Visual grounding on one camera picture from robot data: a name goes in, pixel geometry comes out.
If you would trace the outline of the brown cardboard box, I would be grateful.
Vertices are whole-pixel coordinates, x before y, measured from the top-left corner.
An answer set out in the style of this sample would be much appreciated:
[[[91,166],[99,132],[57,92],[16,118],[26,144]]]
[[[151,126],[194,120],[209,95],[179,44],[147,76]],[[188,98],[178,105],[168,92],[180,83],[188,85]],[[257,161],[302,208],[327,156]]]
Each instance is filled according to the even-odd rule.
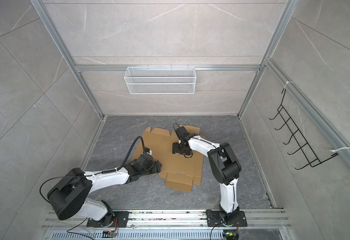
[[[162,164],[160,178],[166,180],[165,187],[191,192],[194,185],[201,185],[203,154],[193,151],[187,158],[173,154],[173,143],[178,143],[179,138],[167,129],[148,127],[142,137],[154,160]]]

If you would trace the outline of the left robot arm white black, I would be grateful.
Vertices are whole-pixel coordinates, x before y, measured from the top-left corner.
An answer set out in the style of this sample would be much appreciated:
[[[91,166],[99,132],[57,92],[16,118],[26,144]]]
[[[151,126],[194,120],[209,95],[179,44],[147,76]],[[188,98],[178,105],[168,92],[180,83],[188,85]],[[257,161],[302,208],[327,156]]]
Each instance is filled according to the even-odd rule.
[[[110,186],[135,182],[142,176],[160,173],[161,168],[160,161],[155,161],[148,153],[111,170],[83,172],[80,168],[74,168],[47,193],[47,200],[61,221],[78,216],[108,226],[113,221],[114,211],[106,201],[95,201],[88,195]]]

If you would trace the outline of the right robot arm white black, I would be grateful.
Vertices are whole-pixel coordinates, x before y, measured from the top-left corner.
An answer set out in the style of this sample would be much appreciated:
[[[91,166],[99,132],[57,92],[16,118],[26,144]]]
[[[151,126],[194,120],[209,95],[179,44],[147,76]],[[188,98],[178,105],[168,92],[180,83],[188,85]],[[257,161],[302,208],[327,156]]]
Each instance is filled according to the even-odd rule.
[[[233,220],[240,212],[236,188],[242,167],[232,147],[228,143],[218,144],[205,140],[181,126],[175,129],[175,133],[179,142],[173,143],[173,154],[178,153],[188,158],[196,151],[208,157],[212,173],[220,184],[220,217],[226,223]]]

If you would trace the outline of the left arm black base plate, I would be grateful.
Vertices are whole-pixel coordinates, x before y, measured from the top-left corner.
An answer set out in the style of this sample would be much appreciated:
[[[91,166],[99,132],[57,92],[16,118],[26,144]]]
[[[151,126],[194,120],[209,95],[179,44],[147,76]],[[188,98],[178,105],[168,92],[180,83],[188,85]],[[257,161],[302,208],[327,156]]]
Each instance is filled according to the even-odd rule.
[[[106,214],[101,220],[95,221],[89,219],[86,227],[93,228],[125,228],[129,219],[130,212],[128,211],[116,211],[113,214]]]

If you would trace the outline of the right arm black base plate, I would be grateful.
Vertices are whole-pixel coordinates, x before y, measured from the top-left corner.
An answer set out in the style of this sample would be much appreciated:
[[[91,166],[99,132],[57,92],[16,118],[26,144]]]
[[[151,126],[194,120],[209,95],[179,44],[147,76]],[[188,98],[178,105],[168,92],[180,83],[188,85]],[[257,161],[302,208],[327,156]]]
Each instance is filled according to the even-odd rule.
[[[209,227],[217,226],[231,226],[235,227],[247,227],[247,219],[244,211],[236,209],[232,213],[226,213],[225,211],[212,211],[206,210],[207,225]]]

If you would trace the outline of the aluminium mounting rail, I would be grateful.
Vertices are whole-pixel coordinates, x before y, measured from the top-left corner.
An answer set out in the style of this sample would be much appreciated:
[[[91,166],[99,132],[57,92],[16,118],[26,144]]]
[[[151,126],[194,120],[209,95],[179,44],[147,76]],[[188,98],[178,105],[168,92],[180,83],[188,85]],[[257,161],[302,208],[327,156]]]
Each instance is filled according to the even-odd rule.
[[[108,228],[74,217],[59,221],[49,212],[39,240],[294,240],[283,209],[245,209],[238,220],[223,223],[208,210],[117,210]]]

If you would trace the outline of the aluminium frame post right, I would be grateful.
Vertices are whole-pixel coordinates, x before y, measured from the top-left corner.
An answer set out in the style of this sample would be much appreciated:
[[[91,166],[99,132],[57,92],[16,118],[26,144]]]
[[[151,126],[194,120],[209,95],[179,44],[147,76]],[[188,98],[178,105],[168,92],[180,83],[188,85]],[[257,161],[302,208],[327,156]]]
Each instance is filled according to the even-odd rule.
[[[281,14],[280,20],[276,26],[275,32],[271,37],[271,40],[269,42],[269,45],[265,51],[265,54],[260,62],[260,66],[258,70],[255,73],[255,76],[250,84],[249,90],[247,91],[247,94],[243,100],[243,103],[240,107],[240,110],[237,114],[238,119],[241,121],[244,113],[249,105],[250,100],[252,99],[255,90],[260,82],[260,79],[263,75],[263,72],[266,68],[266,62],[267,60],[271,59],[272,55],[274,54],[274,51],[276,50],[276,47],[299,3],[299,0],[288,0],[286,2],[286,6]]]

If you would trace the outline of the aluminium frame post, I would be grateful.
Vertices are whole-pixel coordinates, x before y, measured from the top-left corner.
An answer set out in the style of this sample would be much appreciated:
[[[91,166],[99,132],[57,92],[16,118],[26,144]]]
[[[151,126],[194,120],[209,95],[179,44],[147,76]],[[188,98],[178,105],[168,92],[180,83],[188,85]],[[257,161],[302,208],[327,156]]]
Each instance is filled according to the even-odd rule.
[[[74,59],[71,56],[70,51],[68,50],[66,44],[64,43],[59,31],[57,30],[57,28],[53,22],[53,20],[51,19],[51,16],[49,15],[47,8],[45,7],[43,1],[31,0],[30,2],[32,4],[32,6],[34,7],[36,13],[40,17],[45,28],[47,29],[52,40],[54,41],[54,43],[55,43],[56,47],[58,48],[60,54],[62,55],[63,59],[67,63],[67,65],[68,65],[69,69],[71,70],[72,74],[74,75],[75,79],[79,83],[81,89],[84,91],[84,93],[85,93],[86,97],[88,98],[90,104],[92,105],[93,109],[97,113],[98,117],[102,120],[105,115],[103,114],[98,102],[96,101],[92,91],[88,87],[83,76],[76,69]]]
[[[240,110],[237,114],[238,119],[241,121],[244,113],[249,105],[250,100],[252,99],[255,90],[260,82],[260,79],[263,75],[263,72],[266,68],[266,62],[267,60],[271,59],[272,55],[274,54],[274,51],[276,50],[276,47],[299,3],[299,0],[288,0],[286,2],[286,6],[281,14],[280,20],[276,26],[275,32],[271,37],[271,40],[269,42],[269,45],[265,51],[265,54],[260,62],[260,66],[258,70],[255,73],[255,76],[250,84],[249,90],[247,91],[247,94],[243,100],[243,103],[240,107]]]

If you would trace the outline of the aluminium frame post left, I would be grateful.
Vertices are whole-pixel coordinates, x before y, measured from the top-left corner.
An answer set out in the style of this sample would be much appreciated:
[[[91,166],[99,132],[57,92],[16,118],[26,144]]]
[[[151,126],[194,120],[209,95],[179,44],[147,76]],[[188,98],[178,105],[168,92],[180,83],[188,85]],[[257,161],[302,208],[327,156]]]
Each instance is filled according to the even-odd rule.
[[[52,40],[54,41],[54,43],[55,43],[56,47],[58,48],[60,54],[62,55],[63,59],[67,63],[67,65],[68,65],[69,69],[71,70],[72,74],[74,75],[75,79],[79,83],[81,89],[84,91],[84,93],[85,93],[86,97],[88,98],[90,104],[92,105],[93,109],[97,113],[98,117],[102,120],[105,115],[103,114],[98,102],[96,101],[92,91],[88,87],[83,76],[76,69],[74,59],[71,56],[70,51],[68,50],[66,44],[64,43],[59,31],[57,30],[57,28],[53,22],[53,20],[51,19],[51,16],[49,15],[47,8],[45,7],[43,1],[31,0],[30,2],[32,4],[32,6],[34,7],[36,13],[40,17],[45,28],[47,29]]]

